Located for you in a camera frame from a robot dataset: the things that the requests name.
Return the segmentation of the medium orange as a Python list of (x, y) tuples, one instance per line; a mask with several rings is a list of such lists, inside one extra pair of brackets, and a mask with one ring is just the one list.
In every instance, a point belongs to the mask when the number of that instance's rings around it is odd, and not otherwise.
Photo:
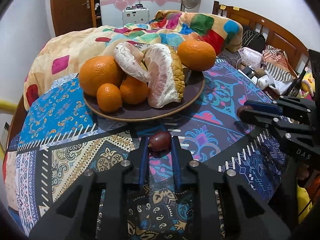
[(198, 72), (209, 70), (216, 61), (215, 49), (204, 41), (183, 41), (178, 46), (177, 53), (184, 66)]

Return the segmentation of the peeled pomelo segment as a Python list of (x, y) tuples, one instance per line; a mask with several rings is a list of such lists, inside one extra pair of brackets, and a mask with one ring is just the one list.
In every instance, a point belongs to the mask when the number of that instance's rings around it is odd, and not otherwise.
[(118, 43), (113, 50), (113, 57), (120, 68), (129, 76), (147, 83), (151, 80), (150, 73), (142, 67), (144, 54), (129, 42)]
[(172, 102), (181, 102), (185, 81), (183, 66), (177, 52), (167, 44), (156, 43), (148, 47), (144, 62), (150, 73), (148, 104), (162, 108)]

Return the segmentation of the small mandarin orange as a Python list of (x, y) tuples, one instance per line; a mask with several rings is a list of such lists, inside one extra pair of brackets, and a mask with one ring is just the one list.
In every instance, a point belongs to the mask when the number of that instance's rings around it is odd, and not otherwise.
[(99, 108), (105, 113), (116, 112), (123, 106), (121, 92), (112, 83), (105, 83), (97, 90), (97, 102)]
[(134, 77), (127, 76), (120, 85), (120, 92), (126, 104), (137, 105), (148, 97), (148, 85)]

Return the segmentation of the large orange with sticker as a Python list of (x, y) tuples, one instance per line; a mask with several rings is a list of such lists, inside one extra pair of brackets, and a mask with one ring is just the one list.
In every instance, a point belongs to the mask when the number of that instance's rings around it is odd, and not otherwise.
[(105, 83), (119, 87), (123, 80), (123, 70), (112, 56), (96, 56), (82, 65), (78, 79), (87, 95), (96, 96), (99, 87)]

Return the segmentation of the dark glass bottle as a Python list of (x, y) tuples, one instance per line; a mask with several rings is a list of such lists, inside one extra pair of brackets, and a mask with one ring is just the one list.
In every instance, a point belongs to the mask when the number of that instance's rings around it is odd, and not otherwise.
[(302, 87), (302, 80), (303, 77), (305, 76), (306, 72), (308, 71), (308, 67), (305, 67), (302, 73), (300, 74), (299, 77), (294, 79), (294, 81), (291, 83), (287, 91), (285, 92), (285, 96), (289, 97), (296, 97)]

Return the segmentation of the wooden bed headboard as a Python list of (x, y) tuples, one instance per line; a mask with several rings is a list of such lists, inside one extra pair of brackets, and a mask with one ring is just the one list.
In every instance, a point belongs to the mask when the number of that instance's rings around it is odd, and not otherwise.
[(254, 12), (214, 1), (212, 13), (230, 18), (264, 35), (266, 44), (286, 52), (290, 66), (296, 72), (309, 64), (309, 52), (304, 43), (281, 25)]

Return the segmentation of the blue patterned patchwork bedsheet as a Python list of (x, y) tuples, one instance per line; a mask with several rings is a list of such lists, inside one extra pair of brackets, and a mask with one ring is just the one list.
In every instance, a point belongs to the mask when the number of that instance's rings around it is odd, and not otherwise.
[(90, 168), (111, 169), (142, 136), (168, 131), (195, 160), (233, 169), (264, 201), (280, 183), (285, 154), (267, 130), (242, 124), (236, 109), (268, 97), (226, 61), (204, 73), (201, 96), (188, 108), (151, 122), (102, 119), (86, 106), (78, 78), (63, 77), (35, 101), (4, 164), (9, 212), (24, 235), (76, 178)]

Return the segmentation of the yellow foam tube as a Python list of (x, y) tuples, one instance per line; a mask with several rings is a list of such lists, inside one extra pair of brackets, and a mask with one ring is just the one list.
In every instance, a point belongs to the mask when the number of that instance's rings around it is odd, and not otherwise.
[(1, 113), (14, 115), (16, 109), (17, 109), (17, 104), (8, 102), (6, 100), (0, 100)]

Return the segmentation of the white suitcase box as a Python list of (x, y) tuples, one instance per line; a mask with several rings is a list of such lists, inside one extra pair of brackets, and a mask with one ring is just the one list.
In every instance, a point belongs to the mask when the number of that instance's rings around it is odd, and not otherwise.
[(136, 4), (131, 7), (127, 7), (122, 11), (123, 25), (134, 24), (146, 24), (150, 22), (149, 9), (144, 7), (143, 4)]

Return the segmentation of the colourful patchwork fleece blanket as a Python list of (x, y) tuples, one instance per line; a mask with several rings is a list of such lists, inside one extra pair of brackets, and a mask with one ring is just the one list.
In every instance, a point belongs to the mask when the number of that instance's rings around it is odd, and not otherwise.
[(199, 40), (209, 43), (220, 54), (225, 48), (231, 52), (240, 49), (242, 33), (240, 23), (223, 16), (160, 10), (147, 24), (129, 23), (119, 28), (105, 25), (57, 36), (47, 42), (31, 65), (24, 83), (24, 108), (28, 111), (55, 80), (78, 73), (88, 59), (112, 55), (120, 42), (178, 47), (184, 40)]

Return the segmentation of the brown wooden door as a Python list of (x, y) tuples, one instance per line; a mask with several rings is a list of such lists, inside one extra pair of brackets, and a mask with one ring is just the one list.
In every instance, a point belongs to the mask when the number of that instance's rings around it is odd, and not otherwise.
[(50, 0), (56, 36), (93, 27), (91, 0)]

